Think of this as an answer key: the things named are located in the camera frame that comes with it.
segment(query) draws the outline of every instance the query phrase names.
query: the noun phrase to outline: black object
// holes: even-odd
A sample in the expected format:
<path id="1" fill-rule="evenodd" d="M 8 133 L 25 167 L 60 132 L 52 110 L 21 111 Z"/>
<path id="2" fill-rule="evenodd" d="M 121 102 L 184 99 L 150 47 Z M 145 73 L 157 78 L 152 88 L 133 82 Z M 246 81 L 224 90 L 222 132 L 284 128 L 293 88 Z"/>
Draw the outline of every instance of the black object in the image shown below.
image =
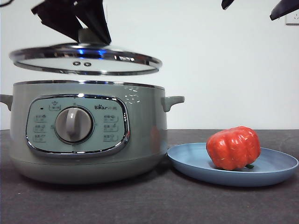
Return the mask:
<path id="1" fill-rule="evenodd" d="M 281 0 L 272 10 L 270 18 L 275 20 L 297 9 L 299 9 L 299 0 Z"/>
<path id="2" fill-rule="evenodd" d="M 9 4 L 11 4 L 14 0 L 10 0 L 6 3 L 0 4 L 0 7 L 4 7 L 4 6 L 8 6 Z"/>
<path id="3" fill-rule="evenodd" d="M 234 0 L 222 0 L 221 6 L 226 10 L 233 2 Z"/>
<path id="4" fill-rule="evenodd" d="M 45 0 L 32 10 L 42 24 L 62 33 L 77 42 L 85 36 L 79 18 L 93 37 L 90 42 L 109 45 L 110 33 L 105 20 L 103 0 Z"/>

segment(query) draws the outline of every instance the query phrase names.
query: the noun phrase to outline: stainless steel rim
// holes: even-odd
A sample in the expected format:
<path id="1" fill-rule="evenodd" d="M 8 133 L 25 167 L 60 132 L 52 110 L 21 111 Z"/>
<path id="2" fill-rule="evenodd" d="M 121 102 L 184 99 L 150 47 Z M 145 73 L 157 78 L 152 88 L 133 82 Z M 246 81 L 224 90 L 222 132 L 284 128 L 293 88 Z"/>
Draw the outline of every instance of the stainless steel rim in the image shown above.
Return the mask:
<path id="1" fill-rule="evenodd" d="M 83 43 L 67 43 L 54 45 L 50 47 L 28 48 L 16 50 L 10 53 L 10 59 L 18 67 L 38 70 L 57 72 L 65 74 L 79 75 L 143 75 L 159 71 L 162 66 L 162 61 L 143 54 L 138 54 L 130 51 L 113 48 L 111 46 L 99 46 Z M 86 59 L 101 59 L 117 62 L 136 63 L 149 66 L 148 70 L 133 70 L 133 71 L 84 71 L 84 70 L 68 70 L 60 68 L 50 68 L 43 66 L 30 65 L 20 61 L 28 59 L 46 59 L 46 58 L 86 58 Z"/>
<path id="2" fill-rule="evenodd" d="M 148 88 L 165 90 L 164 87 L 157 86 L 157 85 L 111 82 L 111 81 L 94 81 L 94 80 L 34 80 L 34 81 L 24 81 L 24 82 L 14 83 L 14 86 L 28 85 L 28 84 L 102 84 L 102 85 L 139 86 L 139 87 L 148 87 Z"/>

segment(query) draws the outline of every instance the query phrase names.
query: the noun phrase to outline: cooker handle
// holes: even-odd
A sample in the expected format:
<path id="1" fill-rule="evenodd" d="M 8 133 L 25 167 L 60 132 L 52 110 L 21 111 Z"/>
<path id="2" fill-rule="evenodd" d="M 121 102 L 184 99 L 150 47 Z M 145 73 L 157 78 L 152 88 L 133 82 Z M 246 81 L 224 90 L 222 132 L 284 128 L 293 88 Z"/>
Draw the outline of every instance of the cooker handle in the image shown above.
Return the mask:
<path id="1" fill-rule="evenodd" d="M 185 101 L 185 97 L 182 96 L 174 96 L 174 97 L 162 97 L 161 103 L 163 106 L 164 112 L 170 111 L 170 108 L 175 104 L 180 104 Z"/>
<path id="2" fill-rule="evenodd" d="M 13 104 L 13 96 L 0 94 L 0 102 L 6 104 L 8 109 L 11 111 L 11 104 Z"/>

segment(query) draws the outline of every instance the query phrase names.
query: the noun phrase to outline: slow cooker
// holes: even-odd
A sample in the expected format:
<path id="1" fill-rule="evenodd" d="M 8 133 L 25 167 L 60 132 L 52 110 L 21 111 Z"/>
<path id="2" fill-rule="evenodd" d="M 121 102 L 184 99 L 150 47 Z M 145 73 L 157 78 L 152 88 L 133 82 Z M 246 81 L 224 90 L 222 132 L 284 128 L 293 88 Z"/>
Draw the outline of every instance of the slow cooker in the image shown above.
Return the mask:
<path id="1" fill-rule="evenodd" d="M 17 50 L 14 64 L 80 75 L 156 72 L 156 58 L 93 44 Z M 136 176 L 167 151 L 166 112 L 184 97 L 149 84 L 38 80 L 1 95 L 12 112 L 10 157 L 23 175 L 51 183 L 87 184 Z"/>

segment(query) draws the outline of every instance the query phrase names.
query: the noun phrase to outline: dark gray table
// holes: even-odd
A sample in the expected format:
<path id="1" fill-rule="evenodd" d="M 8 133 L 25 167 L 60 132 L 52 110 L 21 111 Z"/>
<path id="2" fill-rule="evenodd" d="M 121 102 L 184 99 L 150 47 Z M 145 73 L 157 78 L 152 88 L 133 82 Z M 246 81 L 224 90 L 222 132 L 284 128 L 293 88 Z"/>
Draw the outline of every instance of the dark gray table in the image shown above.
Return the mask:
<path id="1" fill-rule="evenodd" d="M 169 144 L 205 142 L 215 130 L 169 130 Z M 124 181 L 86 186 L 36 182 L 16 173 L 1 131 L 2 224 L 296 224 L 299 169 L 268 187 L 237 188 L 189 178 L 167 159 Z M 299 130 L 257 131 L 261 146 L 299 158 Z"/>

